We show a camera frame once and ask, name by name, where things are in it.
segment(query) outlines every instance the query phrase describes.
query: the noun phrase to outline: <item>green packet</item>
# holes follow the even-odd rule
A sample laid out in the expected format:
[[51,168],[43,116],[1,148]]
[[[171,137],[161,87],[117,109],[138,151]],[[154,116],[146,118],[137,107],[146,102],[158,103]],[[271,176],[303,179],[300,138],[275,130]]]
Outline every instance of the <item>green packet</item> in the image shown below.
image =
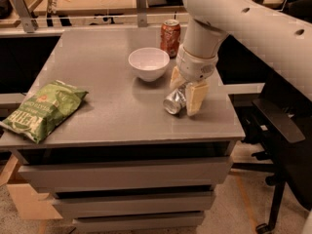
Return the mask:
[[39,143],[78,109],[87,93],[61,81],[51,82],[23,102],[0,126]]

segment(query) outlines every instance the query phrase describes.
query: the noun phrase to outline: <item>silver can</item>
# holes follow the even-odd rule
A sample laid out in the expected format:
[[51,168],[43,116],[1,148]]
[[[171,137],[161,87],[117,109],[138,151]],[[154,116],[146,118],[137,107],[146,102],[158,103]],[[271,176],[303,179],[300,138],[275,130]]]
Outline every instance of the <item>silver can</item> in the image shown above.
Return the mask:
[[178,112],[186,106],[186,85],[187,84],[184,83],[164,99],[163,105],[170,114],[178,114]]

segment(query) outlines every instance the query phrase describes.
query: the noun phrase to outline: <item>can top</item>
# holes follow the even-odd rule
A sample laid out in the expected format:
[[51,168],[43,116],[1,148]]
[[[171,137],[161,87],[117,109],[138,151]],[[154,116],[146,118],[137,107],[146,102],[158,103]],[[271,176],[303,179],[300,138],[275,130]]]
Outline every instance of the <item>can top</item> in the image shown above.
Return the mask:
[[177,26],[179,24],[177,19],[167,19],[164,22],[164,25],[166,26]]

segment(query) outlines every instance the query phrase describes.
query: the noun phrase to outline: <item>red can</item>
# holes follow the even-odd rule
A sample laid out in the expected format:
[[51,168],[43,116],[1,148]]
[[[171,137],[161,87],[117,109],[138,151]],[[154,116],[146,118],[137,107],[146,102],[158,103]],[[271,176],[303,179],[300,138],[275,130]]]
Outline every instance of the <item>red can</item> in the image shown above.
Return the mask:
[[160,48],[167,52],[170,58],[175,58],[178,51],[181,27],[178,20],[168,19],[161,28]]

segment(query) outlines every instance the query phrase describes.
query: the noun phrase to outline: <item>gray tabletop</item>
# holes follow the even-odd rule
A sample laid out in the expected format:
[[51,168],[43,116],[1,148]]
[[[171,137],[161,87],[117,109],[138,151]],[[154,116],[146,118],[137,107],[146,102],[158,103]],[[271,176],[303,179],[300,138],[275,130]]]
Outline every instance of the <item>gray tabletop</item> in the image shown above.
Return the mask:
[[41,144],[6,132],[0,148],[45,148],[149,143],[204,142],[242,139],[244,131],[217,71],[200,112],[188,117],[167,113],[174,59],[166,74],[153,83],[135,77],[129,54],[159,47],[160,27],[107,28],[64,32],[30,89],[30,97],[53,80],[89,93],[78,111]]

